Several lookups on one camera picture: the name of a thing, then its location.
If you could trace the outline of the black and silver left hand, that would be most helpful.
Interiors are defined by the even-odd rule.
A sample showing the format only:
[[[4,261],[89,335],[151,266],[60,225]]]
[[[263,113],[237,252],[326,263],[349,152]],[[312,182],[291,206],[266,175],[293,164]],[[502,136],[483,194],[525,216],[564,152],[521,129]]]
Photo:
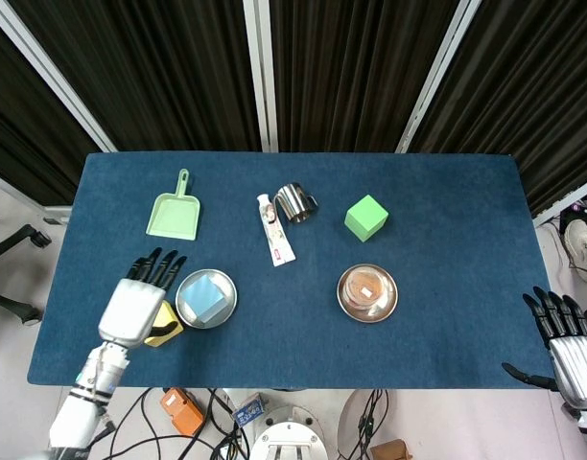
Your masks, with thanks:
[[[118,282],[98,326],[102,340],[132,349],[149,338],[177,330],[177,319],[167,319],[163,324],[155,319],[187,258],[176,250],[166,255],[161,252],[157,247],[148,256],[136,259]]]

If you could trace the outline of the black and silver right hand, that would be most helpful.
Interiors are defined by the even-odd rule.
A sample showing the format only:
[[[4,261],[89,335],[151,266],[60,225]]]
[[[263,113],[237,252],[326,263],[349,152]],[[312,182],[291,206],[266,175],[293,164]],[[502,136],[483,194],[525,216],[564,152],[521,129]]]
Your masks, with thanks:
[[[587,410],[587,311],[568,295],[560,296],[538,286],[525,293],[528,305],[549,354],[553,375],[527,374],[508,362],[503,369],[514,379],[561,394],[576,410]]]

